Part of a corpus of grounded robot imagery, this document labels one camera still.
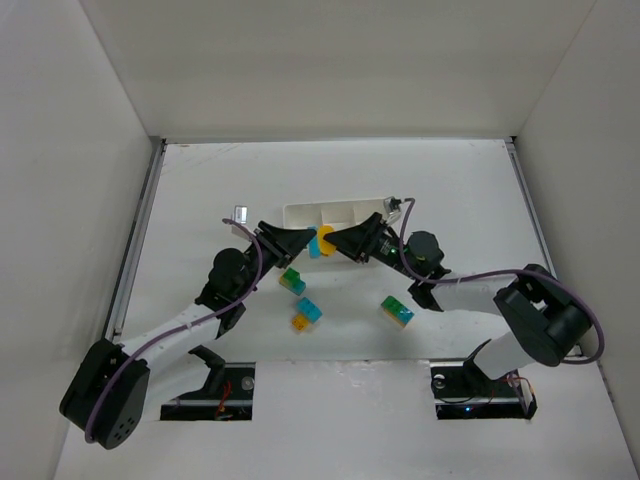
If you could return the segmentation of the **yellow round lego piece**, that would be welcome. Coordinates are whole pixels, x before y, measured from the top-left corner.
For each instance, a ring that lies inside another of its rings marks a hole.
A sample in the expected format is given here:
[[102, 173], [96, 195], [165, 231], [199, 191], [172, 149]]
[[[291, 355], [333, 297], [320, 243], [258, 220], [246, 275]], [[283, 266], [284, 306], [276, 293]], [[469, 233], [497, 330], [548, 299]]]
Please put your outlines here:
[[327, 236], [334, 231], [331, 225], [322, 225], [317, 230], [318, 248], [323, 256], [332, 256], [337, 250], [337, 247], [327, 240]]

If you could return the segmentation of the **blue long lego brick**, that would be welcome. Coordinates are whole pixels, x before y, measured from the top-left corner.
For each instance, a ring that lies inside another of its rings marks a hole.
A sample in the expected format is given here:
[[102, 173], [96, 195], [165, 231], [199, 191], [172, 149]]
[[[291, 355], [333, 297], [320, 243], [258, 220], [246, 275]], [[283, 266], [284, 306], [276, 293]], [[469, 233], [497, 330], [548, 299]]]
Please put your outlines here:
[[313, 232], [313, 238], [310, 240], [307, 248], [309, 251], [309, 256], [312, 259], [317, 259], [322, 257], [322, 252], [319, 245], [318, 239], [318, 228], [316, 226], [311, 226], [310, 230]]

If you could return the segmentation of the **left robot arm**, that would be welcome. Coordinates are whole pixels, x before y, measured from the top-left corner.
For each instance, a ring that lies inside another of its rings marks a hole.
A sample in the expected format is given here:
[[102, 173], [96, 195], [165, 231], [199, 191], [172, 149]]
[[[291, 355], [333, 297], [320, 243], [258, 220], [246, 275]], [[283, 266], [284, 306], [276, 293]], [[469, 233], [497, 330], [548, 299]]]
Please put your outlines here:
[[106, 450], [122, 444], [142, 417], [152, 376], [234, 328], [260, 280], [289, 266], [315, 233], [260, 222], [245, 235], [249, 246], [219, 251], [201, 293], [176, 317], [130, 340], [102, 338], [89, 348], [59, 406], [87, 443]]

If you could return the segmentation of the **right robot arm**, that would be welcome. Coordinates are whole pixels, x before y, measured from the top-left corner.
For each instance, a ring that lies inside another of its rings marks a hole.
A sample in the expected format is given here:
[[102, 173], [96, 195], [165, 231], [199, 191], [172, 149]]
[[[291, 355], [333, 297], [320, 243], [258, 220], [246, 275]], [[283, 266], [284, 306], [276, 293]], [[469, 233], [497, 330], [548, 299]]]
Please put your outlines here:
[[423, 309], [502, 317], [508, 332], [482, 343], [463, 361], [461, 374], [472, 386], [497, 381], [532, 363], [556, 367], [596, 325], [584, 303], [543, 267], [529, 264], [522, 270], [456, 275], [443, 267], [444, 253], [433, 234], [395, 232], [378, 213], [324, 239], [355, 262], [374, 258], [413, 279], [409, 293]]

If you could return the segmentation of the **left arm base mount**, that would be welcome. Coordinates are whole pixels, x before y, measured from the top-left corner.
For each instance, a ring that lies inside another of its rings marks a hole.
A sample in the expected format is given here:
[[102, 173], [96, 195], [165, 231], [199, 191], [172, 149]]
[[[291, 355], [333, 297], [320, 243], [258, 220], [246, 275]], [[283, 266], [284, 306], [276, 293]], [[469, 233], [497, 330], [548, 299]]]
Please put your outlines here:
[[193, 372], [195, 386], [167, 400], [160, 421], [250, 421], [253, 416], [256, 364], [228, 363], [212, 350], [198, 346], [186, 356], [202, 372]]

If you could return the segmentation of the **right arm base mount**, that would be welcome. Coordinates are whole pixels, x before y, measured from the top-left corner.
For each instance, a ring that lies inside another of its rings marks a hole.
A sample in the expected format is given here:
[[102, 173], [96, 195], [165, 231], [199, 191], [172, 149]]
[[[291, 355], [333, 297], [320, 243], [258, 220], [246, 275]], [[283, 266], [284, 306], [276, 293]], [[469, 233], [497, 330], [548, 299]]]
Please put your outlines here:
[[538, 402], [530, 381], [518, 370], [489, 379], [473, 363], [482, 343], [466, 358], [430, 363], [430, 387], [438, 420], [531, 420]]

